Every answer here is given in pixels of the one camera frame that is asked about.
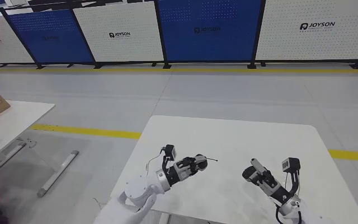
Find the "pegboard panel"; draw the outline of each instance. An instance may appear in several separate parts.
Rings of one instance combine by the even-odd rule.
[[[3,16],[0,16],[0,63],[33,63]]]
[[[250,60],[261,0],[159,0],[168,60]]]
[[[74,9],[98,62],[163,60],[153,2]]]
[[[257,60],[358,58],[357,0],[267,0]]]
[[[9,15],[39,63],[92,62],[70,10]]]

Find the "robotic arm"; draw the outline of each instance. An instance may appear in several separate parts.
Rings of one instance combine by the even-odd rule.
[[[284,219],[292,220],[294,224],[334,224],[329,218],[312,213],[296,194],[299,187],[299,170],[301,168],[298,158],[289,157],[282,162],[283,172],[291,175],[292,189],[290,191],[283,188],[271,172],[263,167],[257,159],[253,158],[251,165],[244,170],[242,176],[248,182],[259,186],[276,204],[276,219],[280,224],[283,223],[279,219],[279,213]]]
[[[185,157],[167,168],[168,161],[175,160],[175,147],[166,145],[162,151],[165,152],[162,169],[128,182],[124,192],[119,197],[111,198],[101,210],[94,224],[140,224],[156,202],[157,194],[164,194],[172,185],[208,166],[206,157],[198,154],[195,157]],[[127,206],[127,199],[136,207]]]

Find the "joyson logo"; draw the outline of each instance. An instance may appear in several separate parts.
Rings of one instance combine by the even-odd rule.
[[[130,32],[110,32],[110,37],[114,39],[128,39],[130,38]]]
[[[304,22],[301,24],[300,30],[327,30],[335,26],[336,22],[312,22],[310,25]]]
[[[59,36],[43,36],[43,40],[48,41],[48,40],[59,40],[60,37]]]
[[[218,27],[195,27],[194,34],[205,34],[210,32],[218,32],[220,31],[220,26]]]

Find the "white pegboard panel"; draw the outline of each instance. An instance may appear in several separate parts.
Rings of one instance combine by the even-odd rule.
[[[357,58],[357,0],[266,1],[257,60]]]
[[[0,63],[33,63],[3,16],[0,16]]]
[[[96,61],[163,60],[154,2],[76,8],[74,13]]]

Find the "white cable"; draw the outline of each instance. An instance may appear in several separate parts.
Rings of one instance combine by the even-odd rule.
[[[300,190],[301,190],[300,175],[298,175],[298,193],[297,193],[297,196],[300,195]]]
[[[145,170],[147,171],[147,176],[148,176],[148,173],[149,173],[149,163],[151,162],[151,160],[154,160],[155,158],[158,158],[158,157],[162,154],[162,151],[163,151],[163,150],[160,151],[160,153],[159,153],[158,156],[156,156],[156,157],[154,157],[154,158],[151,158],[151,159],[148,161],[148,163],[146,164]]]

